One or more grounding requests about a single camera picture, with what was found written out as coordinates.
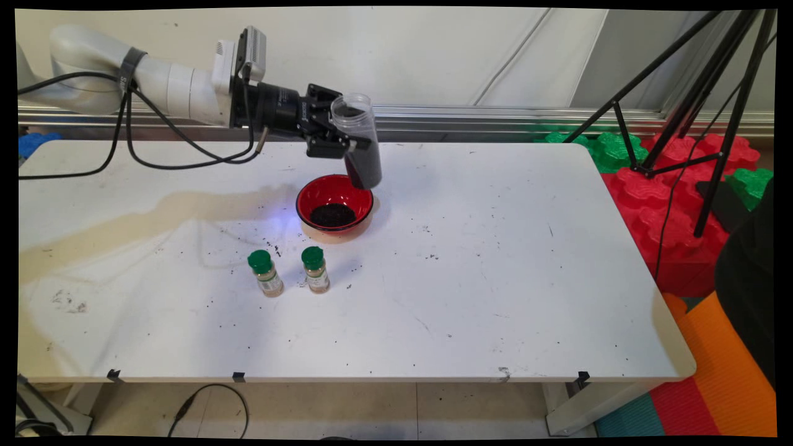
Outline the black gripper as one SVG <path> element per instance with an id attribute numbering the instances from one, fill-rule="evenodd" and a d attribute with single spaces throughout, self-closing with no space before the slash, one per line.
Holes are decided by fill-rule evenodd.
<path id="1" fill-rule="evenodd" d="M 337 129 L 323 130 L 323 113 L 343 94 L 322 85 L 309 84 L 305 94 L 280 85 L 236 80 L 232 88 L 232 126 L 251 126 L 255 132 L 269 129 L 305 138 L 306 155 L 340 160 L 355 151 L 365 151 L 373 141 Z"/>

